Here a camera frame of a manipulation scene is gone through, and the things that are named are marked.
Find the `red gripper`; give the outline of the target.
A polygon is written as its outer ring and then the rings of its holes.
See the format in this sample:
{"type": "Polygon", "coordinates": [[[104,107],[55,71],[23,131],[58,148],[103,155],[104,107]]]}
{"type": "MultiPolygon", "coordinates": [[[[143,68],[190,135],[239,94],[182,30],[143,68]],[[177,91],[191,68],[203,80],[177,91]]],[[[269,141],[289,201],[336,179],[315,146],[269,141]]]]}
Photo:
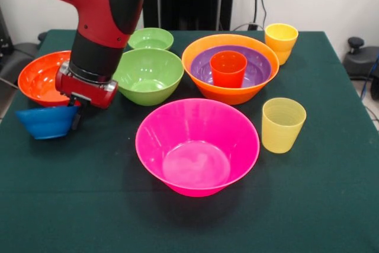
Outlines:
{"type": "MultiPolygon", "coordinates": [[[[99,108],[108,108],[112,103],[118,88],[118,82],[110,81],[103,87],[97,84],[87,83],[74,76],[69,76],[58,71],[55,79],[56,89],[70,97],[71,95],[83,98],[91,105],[99,108]]],[[[74,106],[75,100],[71,98],[68,107],[74,106]]],[[[85,113],[86,101],[81,102],[78,112],[75,114],[72,122],[72,130],[77,130],[81,124],[81,119],[85,113]]]]}

